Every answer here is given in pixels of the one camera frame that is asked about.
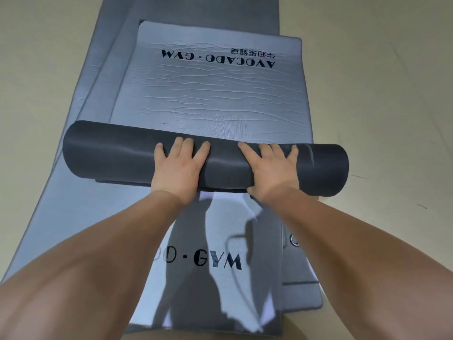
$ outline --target chinese characters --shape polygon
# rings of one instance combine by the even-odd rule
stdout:
[[[275,55],[271,52],[265,52],[260,50],[249,50],[249,49],[231,49],[232,55],[241,55],[241,56],[252,56],[252,57],[263,57],[274,59]]]

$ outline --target rolled yoga mat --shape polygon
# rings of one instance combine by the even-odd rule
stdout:
[[[63,140],[63,156],[78,177],[97,181],[150,184],[154,173],[154,148],[164,145],[168,154],[176,137],[188,135],[132,126],[76,121]],[[194,154],[204,141],[211,143],[198,187],[204,191],[245,192],[252,186],[252,169],[236,141],[191,136]],[[260,153],[258,144],[249,144]],[[348,178],[346,151],[337,144],[296,144],[300,189],[313,196],[331,197],[341,191]],[[280,144],[285,155],[292,144]]]

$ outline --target left hand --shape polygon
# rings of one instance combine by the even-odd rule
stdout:
[[[166,191],[177,196],[184,205],[189,205],[197,193],[198,178],[211,145],[204,142],[195,156],[193,139],[177,137],[168,154],[158,143],[154,150],[155,171],[151,181],[151,192]]]

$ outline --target floor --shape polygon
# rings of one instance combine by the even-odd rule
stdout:
[[[0,275],[49,175],[100,4],[0,0]],[[449,269],[451,14],[453,0],[280,0],[280,33],[303,39],[315,142],[350,157],[345,189],[321,200]],[[327,300],[289,318],[309,340],[352,339]]]

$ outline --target hand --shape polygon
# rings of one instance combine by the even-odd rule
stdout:
[[[198,178],[211,145],[204,142],[192,158],[193,139],[177,137],[165,156],[162,143],[154,150],[155,171],[151,192],[167,191],[176,195],[184,205],[189,205],[197,193]]]
[[[255,185],[247,192],[260,202],[269,204],[276,194],[286,188],[299,189],[297,178],[297,155],[299,150],[293,145],[288,158],[278,144],[260,144],[261,157],[246,143],[239,142],[239,148],[250,164]]]

